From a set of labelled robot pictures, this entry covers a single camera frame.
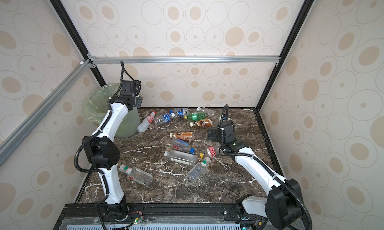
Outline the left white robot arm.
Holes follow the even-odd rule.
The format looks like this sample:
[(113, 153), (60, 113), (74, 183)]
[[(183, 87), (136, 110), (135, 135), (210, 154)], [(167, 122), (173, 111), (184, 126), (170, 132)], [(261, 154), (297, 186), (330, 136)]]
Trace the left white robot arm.
[(107, 114), (101, 124), (91, 136), (83, 138), (74, 155), (74, 166), (79, 172), (96, 172), (101, 178), (105, 197), (96, 206), (104, 207), (119, 218), (128, 215), (128, 207), (118, 176), (121, 152), (114, 144), (114, 138), (129, 111), (141, 106), (140, 90), (139, 80), (122, 80), (117, 92), (107, 102)]

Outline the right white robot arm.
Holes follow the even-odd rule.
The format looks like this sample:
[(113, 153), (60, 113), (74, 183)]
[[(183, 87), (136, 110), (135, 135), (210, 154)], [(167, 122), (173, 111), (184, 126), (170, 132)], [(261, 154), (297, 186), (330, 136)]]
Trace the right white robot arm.
[(231, 157), (245, 168), (261, 185), (267, 197), (248, 196), (240, 201), (244, 216), (265, 217), (278, 230), (297, 230), (302, 221), (305, 230), (313, 228), (312, 218), (304, 204), (299, 183), (286, 179), (265, 164), (244, 141), (235, 137), (235, 125), (231, 120), (220, 121), (208, 131), (208, 140), (220, 143), (219, 151)]

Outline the clear bottle red label yellow cap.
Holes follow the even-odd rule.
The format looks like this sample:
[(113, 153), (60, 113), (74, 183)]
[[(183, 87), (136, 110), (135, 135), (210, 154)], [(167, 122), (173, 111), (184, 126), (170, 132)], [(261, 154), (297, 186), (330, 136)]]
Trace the clear bottle red label yellow cap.
[(208, 156), (209, 158), (216, 156), (216, 150), (214, 147), (208, 147), (206, 148), (206, 153), (199, 153), (199, 157), (203, 159), (204, 157)]

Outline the white red-capped milk bottle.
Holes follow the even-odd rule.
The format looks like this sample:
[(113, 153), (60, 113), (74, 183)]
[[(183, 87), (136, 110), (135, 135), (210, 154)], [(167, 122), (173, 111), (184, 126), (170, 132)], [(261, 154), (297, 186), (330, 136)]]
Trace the white red-capped milk bottle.
[(151, 123), (153, 122), (154, 120), (154, 117), (156, 115), (156, 112), (153, 111), (151, 114), (149, 114), (143, 121), (142, 123), (137, 127), (137, 130), (140, 132), (140, 133), (144, 133), (148, 127), (151, 125)]

